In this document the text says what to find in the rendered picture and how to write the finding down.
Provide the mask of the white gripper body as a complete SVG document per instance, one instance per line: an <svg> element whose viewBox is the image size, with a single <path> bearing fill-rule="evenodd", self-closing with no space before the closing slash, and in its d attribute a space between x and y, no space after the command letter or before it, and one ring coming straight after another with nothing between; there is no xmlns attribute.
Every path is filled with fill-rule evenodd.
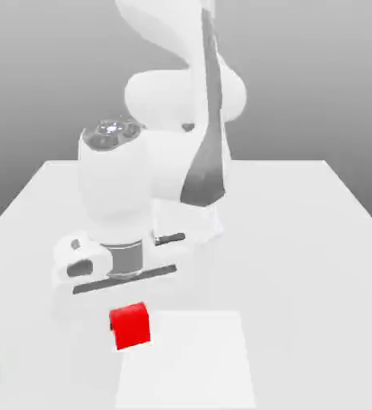
<svg viewBox="0 0 372 410"><path fill-rule="evenodd" d="M85 283L60 283L51 296L56 320L79 319L138 302L159 302L173 295L184 279L184 269L169 264L129 279L109 278Z"/></svg>

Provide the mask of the small red cube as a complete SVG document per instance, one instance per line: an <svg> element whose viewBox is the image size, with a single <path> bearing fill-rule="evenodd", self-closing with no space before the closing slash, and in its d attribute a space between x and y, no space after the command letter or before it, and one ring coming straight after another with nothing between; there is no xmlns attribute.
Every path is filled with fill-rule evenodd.
<svg viewBox="0 0 372 410"><path fill-rule="evenodd" d="M111 310L109 319L118 351L150 342L150 318L143 302Z"/></svg>

